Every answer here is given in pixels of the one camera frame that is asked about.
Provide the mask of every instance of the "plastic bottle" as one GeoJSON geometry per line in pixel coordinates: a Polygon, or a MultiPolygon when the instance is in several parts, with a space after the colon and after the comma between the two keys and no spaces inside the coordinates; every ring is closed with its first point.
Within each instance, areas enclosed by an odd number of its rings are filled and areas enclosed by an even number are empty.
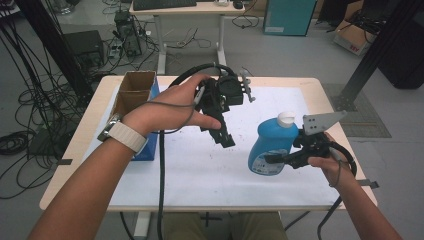
{"type": "Polygon", "coordinates": [[[282,112],[277,118],[271,118],[258,126],[258,140],[249,154],[249,169],[261,175],[276,175],[284,168],[284,163],[269,164],[265,155],[287,155],[290,153],[299,129],[294,123],[295,113],[282,112]]]}

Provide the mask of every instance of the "white desk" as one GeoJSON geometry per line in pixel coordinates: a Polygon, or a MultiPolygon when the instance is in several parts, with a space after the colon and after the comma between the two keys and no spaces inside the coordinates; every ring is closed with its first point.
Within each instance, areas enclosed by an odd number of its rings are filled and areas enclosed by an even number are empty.
{"type": "Polygon", "coordinates": [[[155,20],[157,38],[159,43],[158,75],[165,74],[166,64],[166,44],[162,38],[162,26],[166,24],[170,28],[181,27],[218,27],[219,40],[217,42],[218,61],[226,65],[224,52],[224,16],[238,15],[244,12],[243,9],[235,9],[232,2],[228,6],[217,6],[213,2],[198,2],[195,7],[169,8],[157,10],[134,11],[133,5],[130,7],[132,15],[153,15],[155,20]]]}
{"type": "MultiPolygon", "coordinates": [[[[65,159],[73,159],[68,166],[59,166],[42,200],[45,209],[70,175],[83,161],[92,139],[96,136],[102,117],[122,76],[105,77],[84,114],[81,123],[65,152],[65,159]]],[[[158,77],[159,84],[167,86],[174,80],[172,76],[158,77]]],[[[275,96],[281,107],[276,112],[291,106],[310,114],[331,112],[331,105],[316,79],[310,78],[267,78],[252,77],[253,86],[295,88],[304,97],[302,103],[290,103],[291,96],[275,96]]],[[[260,104],[261,95],[255,95],[260,104]]],[[[233,113],[248,112],[254,103],[232,106],[224,113],[228,131],[233,135],[236,146],[223,149],[216,145],[208,132],[200,132],[197,127],[187,127],[185,133],[166,137],[167,182],[165,189],[165,211],[265,211],[265,210],[327,210],[337,198],[334,189],[319,169],[310,166],[293,170],[286,166],[277,176],[264,177],[251,173],[247,167],[247,156],[257,138],[256,127],[247,124],[233,124],[233,113]],[[175,181],[184,176],[184,182],[175,181]]],[[[254,122],[261,122],[264,116],[256,111],[251,114],[254,122]]],[[[351,153],[350,144],[340,126],[336,124],[329,133],[351,153]]],[[[131,162],[119,183],[108,210],[114,211],[157,211],[159,196],[159,161],[131,162]]],[[[357,179],[365,179],[358,163],[357,179]]],[[[371,199],[376,202],[369,187],[364,187],[371,199]]]]}

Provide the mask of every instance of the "equipment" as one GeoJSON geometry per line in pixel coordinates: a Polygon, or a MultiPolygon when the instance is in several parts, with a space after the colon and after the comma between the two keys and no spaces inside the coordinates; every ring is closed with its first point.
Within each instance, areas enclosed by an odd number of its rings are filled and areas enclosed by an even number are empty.
{"type": "Polygon", "coordinates": [[[162,8],[178,8],[193,7],[197,3],[195,0],[134,0],[134,11],[162,9],[162,8]]]}
{"type": "Polygon", "coordinates": [[[203,80],[200,83],[197,92],[199,92],[202,88],[204,88],[204,92],[202,98],[196,106],[196,110],[202,110],[203,114],[216,118],[221,122],[221,129],[209,129],[209,133],[214,138],[215,143],[220,143],[224,148],[232,147],[235,145],[235,143],[231,135],[227,132],[227,126],[225,125],[222,113],[229,111],[229,106],[231,105],[243,104],[243,93],[247,94],[250,102],[255,100],[255,98],[251,97],[250,95],[250,80],[246,78],[246,71],[241,71],[243,80],[240,82],[238,80],[237,74],[235,74],[231,68],[219,64],[204,64],[193,67],[192,69],[183,73],[171,83],[170,87],[179,85],[185,79],[200,70],[212,67],[225,70],[228,73],[228,76],[219,77],[218,80],[210,78],[208,80],[203,80]]]}
{"type": "Polygon", "coordinates": [[[130,15],[128,10],[116,12],[115,24],[118,30],[117,37],[122,41],[127,57],[140,55],[140,41],[136,34],[133,16],[130,15]]]}
{"type": "Polygon", "coordinates": [[[285,163],[292,166],[293,169],[297,169],[309,165],[309,157],[329,157],[330,154],[335,154],[331,148],[339,150],[349,160],[350,153],[336,142],[331,142],[324,134],[324,131],[346,115],[346,111],[305,115],[303,117],[303,129],[299,129],[299,135],[293,142],[294,147],[302,147],[302,149],[286,156],[281,154],[267,155],[265,161],[268,164],[285,163]]]}

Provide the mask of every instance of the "table leg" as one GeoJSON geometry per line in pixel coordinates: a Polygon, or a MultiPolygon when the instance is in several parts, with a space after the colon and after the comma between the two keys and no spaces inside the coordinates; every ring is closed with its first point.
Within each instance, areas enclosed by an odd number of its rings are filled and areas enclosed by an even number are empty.
{"type": "Polygon", "coordinates": [[[219,18],[219,42],[216,43],[217,45],[217,52],[218,52],[218,62],[221,65],[227,65],[227,61],[225,60],[225,52],[224,52],[224,23],[225,23],[225,16],[221,15],[219,18]]]}
{"type": "Polygon", "coordinates": [[[162,23],[160,20],[160,16],[155,15],[153,17],[155,19],[156,35],[157,35],[158,44],[159,44],[158,70],[156,74],[165,75],[166,45],[163,43],[163,39],[162,39],[162,23]]]}
{"type": "Polygon", "coordinates": [[[138,212],[137,223],[135,224],[134,239],[145,240],[149,231],[150,212],[138,212]]]}

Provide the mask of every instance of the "pants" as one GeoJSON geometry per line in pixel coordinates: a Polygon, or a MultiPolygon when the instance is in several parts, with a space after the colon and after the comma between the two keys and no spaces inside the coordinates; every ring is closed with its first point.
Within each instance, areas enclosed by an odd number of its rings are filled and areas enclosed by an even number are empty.
{"type": "MultiPolygon", "coordinates": [[[[165,240],[207,240],[198,213],[165,213],[165,240]]],[[[278,212],[243,212],[231,220],[232,240],[287,240],[278,212]]]]}

